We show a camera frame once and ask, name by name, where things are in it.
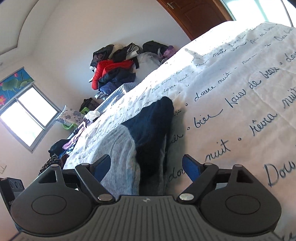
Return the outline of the grey navy knit sweater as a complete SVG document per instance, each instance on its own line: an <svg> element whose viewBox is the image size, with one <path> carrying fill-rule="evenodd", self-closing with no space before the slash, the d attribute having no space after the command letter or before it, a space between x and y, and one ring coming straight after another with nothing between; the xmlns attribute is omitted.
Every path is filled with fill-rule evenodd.
<svg viewBox="0 0 296 241"><path fill-rule="evenodd" d="M115 198L165 193L166 144L173 112L172 101L162 97L101 140L94 159L110 156L111 166L101 184Z"/></svg>

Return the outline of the purple garment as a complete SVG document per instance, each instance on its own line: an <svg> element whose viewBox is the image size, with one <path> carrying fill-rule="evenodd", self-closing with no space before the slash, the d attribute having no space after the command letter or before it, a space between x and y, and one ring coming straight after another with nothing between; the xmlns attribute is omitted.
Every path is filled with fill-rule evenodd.
<svg viewBox="0 0 296 241"><path fill-rule="evenodd" d="M82 133L83 133L83 131L84 131L84 129L82 128L82 129L80 129L79 131L78 131L78 133L77 134L75 134L63 147L62 147L62 149L64 149L64 150L68 150L69 148L71 148L73 145L75 145L76 144L76 142L78 141L78 139L79 139L79 137L82 135Z"/></svg>

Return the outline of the zebra striped garment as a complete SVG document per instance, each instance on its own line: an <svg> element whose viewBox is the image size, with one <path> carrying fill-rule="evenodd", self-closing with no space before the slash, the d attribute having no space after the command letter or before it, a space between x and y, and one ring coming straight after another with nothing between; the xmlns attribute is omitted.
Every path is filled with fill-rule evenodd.
<svg viewBox="0 0 296 241"><path fill-rule="evenodd" d="M48 161L46 161L46 163L41 167L41 169L39 170L38 175L41 175L47 168L49 168L52 165L58 165L58 166L62 166L62 162L60 160L60 158L56 155L53 154Z"/></svg>

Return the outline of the aluminium sliding window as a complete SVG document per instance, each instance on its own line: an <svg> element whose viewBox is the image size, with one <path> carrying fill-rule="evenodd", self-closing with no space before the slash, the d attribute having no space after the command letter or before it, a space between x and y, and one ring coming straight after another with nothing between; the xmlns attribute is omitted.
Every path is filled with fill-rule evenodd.
<svg viewBox="0 0 296 241"><path fill-rule="evenodd" d="M32 83L1 108L1 123L32 153L60 113L61 110Z"/></svg>

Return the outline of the white script-print bedsheet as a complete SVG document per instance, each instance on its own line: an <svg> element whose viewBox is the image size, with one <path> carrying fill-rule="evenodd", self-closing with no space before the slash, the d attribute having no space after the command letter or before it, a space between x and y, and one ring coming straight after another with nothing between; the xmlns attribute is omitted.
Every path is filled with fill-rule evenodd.
<svg viewBox="0 0 296 241"><path fill-rule="evenodd" d="M177 196L190 184L184 154L221 168L242 164L281 204L276 233L295 240L295 28L213 28L107 109L65 167L93 163L105 137L164 96L174 106L165 192Z"/></svg>

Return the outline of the dark navy jacket pile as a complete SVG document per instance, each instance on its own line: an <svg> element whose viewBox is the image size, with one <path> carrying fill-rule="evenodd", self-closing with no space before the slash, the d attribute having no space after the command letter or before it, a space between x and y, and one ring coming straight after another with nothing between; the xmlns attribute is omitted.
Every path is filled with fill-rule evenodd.
<svg viewBox="0 0 296 241"><path fill-rule="evenodd" d="M125 83L134 82L135 73L125 68L115 68L103 75L98 81L99 90L110 95Z"/></svg>

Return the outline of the lotus flower roller blind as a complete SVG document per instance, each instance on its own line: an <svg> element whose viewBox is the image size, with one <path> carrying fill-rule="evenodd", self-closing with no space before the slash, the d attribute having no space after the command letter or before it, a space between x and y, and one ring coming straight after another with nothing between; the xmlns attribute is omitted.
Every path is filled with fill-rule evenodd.
<svg viewBox="0 0 296 241"><path fill-rule="evenodd" d="M1 107L14 98L16 94L22 91L26 86L34 82L33 78L26 72L24 68L16 71L1 81L0 98Z"/></svg>

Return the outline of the red puffer jacket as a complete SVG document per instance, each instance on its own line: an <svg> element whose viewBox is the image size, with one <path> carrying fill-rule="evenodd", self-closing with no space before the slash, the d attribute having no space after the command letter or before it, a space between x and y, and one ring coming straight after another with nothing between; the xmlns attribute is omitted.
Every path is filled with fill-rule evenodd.
<svg viewBox="0 0 296 241"><path fill-rule="evenodd" d="M98 90L110 81L109 75L115 69L121 68L130 70L134 62L125 60L122 62L113 62L112 60L103 60L97 64L96 72L92 78L91 87L93 90Z"/></svg>

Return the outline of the brown wooden door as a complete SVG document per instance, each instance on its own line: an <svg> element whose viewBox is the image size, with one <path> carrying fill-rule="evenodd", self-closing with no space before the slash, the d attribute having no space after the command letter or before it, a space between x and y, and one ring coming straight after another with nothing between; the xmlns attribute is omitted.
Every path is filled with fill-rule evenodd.
<svg viewBox="0 0 296 241"><path fill-rule="evenodd" d="M217 0L158 0L158 3L173 17L190 40L221 23L233 20L221 1Z"/></svg>

